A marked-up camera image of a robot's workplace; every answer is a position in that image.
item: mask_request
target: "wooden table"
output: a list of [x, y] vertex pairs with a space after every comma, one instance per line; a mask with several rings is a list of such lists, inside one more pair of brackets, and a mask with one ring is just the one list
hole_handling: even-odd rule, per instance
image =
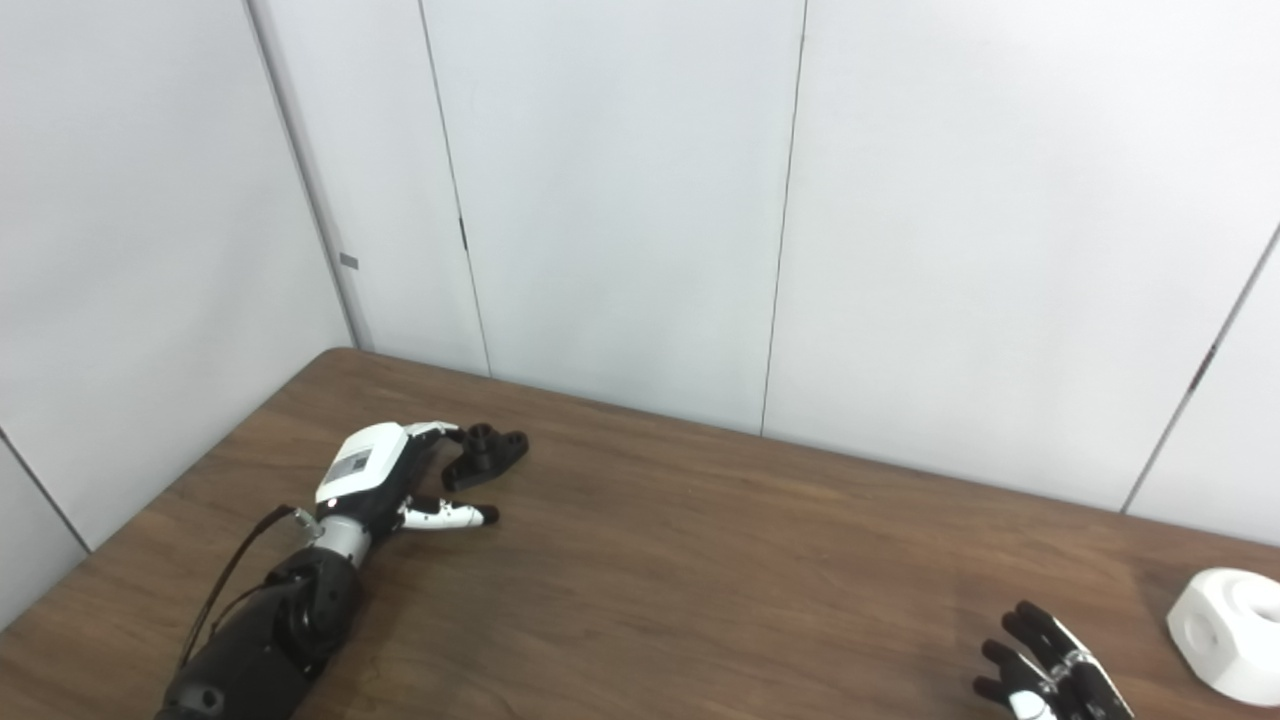
[[[1202, 568], [1280, 577], [1280, 550], [351, 350], [0, 635], [0, 716], [150, 719], [252, 524], [310, 506], [353, 430], [429, 419], [522, 429], [532, 448], [461, 496], [499, 505], [498, 525], [374, 553], [356, 633], [301, 719], [995, 720], [969, 682], [1024, 597], [1140, 717], [1275, 717], [1199, 684], [1164, 615]], [[224, 600], [297, 532], [264, 536]]]

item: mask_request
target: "robotic finger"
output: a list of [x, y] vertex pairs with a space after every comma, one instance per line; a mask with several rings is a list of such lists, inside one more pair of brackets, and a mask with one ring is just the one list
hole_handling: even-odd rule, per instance
[[453, 530], [498, 521], [493, 505], [462, 505], [438, 497], [415, 497], [404, 503], [406, 530]]
[[1000, 679], [975, 679], [978, 696], [1005, 706], [1018, 720], [1133, 720], [1102, 665], [1056, 618], [1023, 601], [1001, 625], [1039, 666], [1009, 646], [987, 641], [982, 653], [1000, 669]]

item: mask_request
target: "black cable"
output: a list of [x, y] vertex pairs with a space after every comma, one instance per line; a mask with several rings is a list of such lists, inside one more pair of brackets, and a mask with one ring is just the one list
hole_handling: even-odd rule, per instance
[[218, 626], [221, 625], [223, 620], [227, 619], [227, 614], [228, 612], [230, 612], [232, 610], [234, 610], [236, 606], [239, 605], [241, 602], [243, 602], [246, 597], [256, 593], [257, 591], [260, 591], [260, 589], [262, 589], [265, 587], [266, 587], [266, 583], [259, 583], [259, 584], [248, 588], [247, 591], [239, 593], [230, 602], [228, 602], [225, 606], [223, 606], [223, 611], [218, 614], [218, 619], [209, 624], [209, 637], [205, 638], [205, 642], [207, 643], [209, 641], [214, 639], [214, 633], [218, 632]]
[[209, 591], [209, 597], [205, 600], [205, 605], [201, 606], [200, 614], [196, 615], [196, 621], [191, 626], [191, 633], [187, 634], [187, 642], [182, 644], [182, 653], [178, 656], [179, 670], [187, 665], [188, 660], [191, 660], [191, 651], [196, 644], [196, 638], [200, 637], [200, 629], [205, 626], [205, 620], [209, 619], [209, 612], [214, 609], [214, 603], [218, 602], [218, 594], [223, 592], [223, 585], [225, 585], [227, 579], [232, 577], [232, 570], [234, 570], [236, 565], [239, 564], [241, 557], [244, 556], [244, 551], [248, 550], [248, 546], [253, 544], [257, 536], [265, 533], [268, 528], [276, 523], [276, 520], [287, 515], [292, 515], [296, 511], [297, 507], [282, 505], [268, 512], [265, 518], [257, 521], [257, 525], [253, 525], [253, 529], [244, 537], [241, 546], [236, 548], [236, 555], [232, 555], [232, 559], [227, 561], [227, 566], [223, 568], [223, 574], [218, 577], [218, 582], [214, 583], [214, 588]]

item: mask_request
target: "robotic arm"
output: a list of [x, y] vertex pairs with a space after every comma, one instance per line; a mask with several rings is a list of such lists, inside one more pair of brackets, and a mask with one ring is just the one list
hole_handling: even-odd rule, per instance
[[[347, 438], [316, 489], [311, 514], [280, 506], [246, 538], [196, 620], [156, 720], [285, 720], [329, 659], [342, 648], [360, 607], [358, 569], [372, 547], [398, 530], [448, 530], [498, 521], [498, 509], [416, 497], [438, 443], [463, 445], [445, 468], [445, 488], [462, 489], [502, 474], [529, 450], [524, 433], [489, 425], [463, 432], [449, 423], [380, 423]], [[261, 584], [232, 601], [244, 605], [191, 657], [204, 620], [255, 537], [285, 515], [311, 529], [307, 547], [276, 565]]]
[[1023, 601], [1005, 614], [1001, 625], [1039, 665], [1004, 643], [987, 641], [982, 655], [1000, 667], [1000, 679], [975, 679], [975, 693], [1005, 706], [1018, 720], [1134, 719], [1102, 664], [1056, 618]]

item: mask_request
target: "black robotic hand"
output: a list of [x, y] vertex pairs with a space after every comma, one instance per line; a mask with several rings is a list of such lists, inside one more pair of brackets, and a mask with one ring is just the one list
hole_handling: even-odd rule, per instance
[[1023, 601], [1001, 625], [1039, 665], [1004, 643], [984, 642], [982, 655], [1000, 667], [1000, 679], [975, 679], [979, 696], [1018, 720], [1133, 720], [1106, 670], [1056, 618]]

